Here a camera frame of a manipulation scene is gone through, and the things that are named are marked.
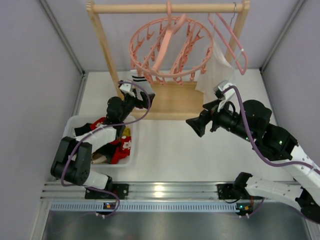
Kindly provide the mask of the white sock with stripes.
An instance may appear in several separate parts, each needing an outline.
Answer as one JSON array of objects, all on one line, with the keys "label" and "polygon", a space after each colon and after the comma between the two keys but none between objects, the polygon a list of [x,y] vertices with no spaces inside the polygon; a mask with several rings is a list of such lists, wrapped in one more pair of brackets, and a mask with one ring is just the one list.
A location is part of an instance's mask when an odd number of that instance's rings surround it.
[{"label": "white sock with stripes", "polygon": [[148,80],[144,76],[139,76],[136,69],[131,69],[130,74],[133,82],[142,87],[148,95],[156,95]]}]

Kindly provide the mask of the red sock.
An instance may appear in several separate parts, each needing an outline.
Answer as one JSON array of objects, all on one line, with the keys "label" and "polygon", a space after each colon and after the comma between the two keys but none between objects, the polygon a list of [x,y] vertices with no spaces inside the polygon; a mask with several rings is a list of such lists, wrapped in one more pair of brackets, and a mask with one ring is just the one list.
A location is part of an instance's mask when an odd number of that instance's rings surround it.
[{"label": "red sock", "polygon": [[132,137],[130,135],[123,135],[121,138],[109,143],[111,146],[112,158],[110,164],[115,165],[122,159],[130,155],[132,146]]},{"label": "red sock", "polygon": [[102,125],[106,120],[106,117],[101,117],[98,120],[96,120],[94,123],[90,125],[90,129],[93,131],[97,129],[100,125]]}]

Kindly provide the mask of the black sock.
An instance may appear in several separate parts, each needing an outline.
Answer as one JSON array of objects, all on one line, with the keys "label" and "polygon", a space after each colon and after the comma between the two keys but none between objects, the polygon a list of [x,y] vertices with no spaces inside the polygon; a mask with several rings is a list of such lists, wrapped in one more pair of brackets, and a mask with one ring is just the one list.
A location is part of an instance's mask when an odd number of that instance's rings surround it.
[{"label": "black sock", "polygon": [[91,131],[91,123],[86,123],[83,126],[75,127],[74,128],[74,134],[75,136],[82,136],[84,134],[87,134]]}]

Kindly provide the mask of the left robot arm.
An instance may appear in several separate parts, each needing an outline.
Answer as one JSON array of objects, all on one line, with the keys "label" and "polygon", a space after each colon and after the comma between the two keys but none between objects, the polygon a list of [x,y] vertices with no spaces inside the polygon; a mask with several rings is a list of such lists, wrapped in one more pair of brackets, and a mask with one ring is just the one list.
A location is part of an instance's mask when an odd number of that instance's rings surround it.
[{"label": "left robot arm", "polygon": [[112,189],[112,177],[91,170],[92,154],[107,144],[121,138],[125,130],[125,119],[134,108],[149,110],[154,93],[138,92],[134,89],[124,93],[124,99],[118,96],[107,102],[106,120],[96,129],[77,137],[65,136],[61,139],[50,174],[67,185],[84,186],[95,192],[108,195]]}]

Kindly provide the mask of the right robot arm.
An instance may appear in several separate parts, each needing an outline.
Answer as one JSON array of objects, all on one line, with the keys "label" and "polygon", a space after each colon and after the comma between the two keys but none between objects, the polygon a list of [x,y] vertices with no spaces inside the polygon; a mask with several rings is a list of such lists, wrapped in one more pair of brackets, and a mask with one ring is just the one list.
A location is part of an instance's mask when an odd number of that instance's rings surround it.
[{"label": "right robot arm", "polygon": [[241,172],[233,182],[232,191],[238,199],[262,197],[286,204],[303,216],[320,222],[320,168],[307,156],[297,139],[282,127],[270,123],[272,111],[257,100],[247,100],[240,112],[228,101],[218,109],[220,100],[203,105],[198,117],[185,122],[202,137],[207,124],[210,132],[222,128],[249,141],[245,123],[256,148],[267,164],[282,168],[297,181],[297,185],[277,183]]}]

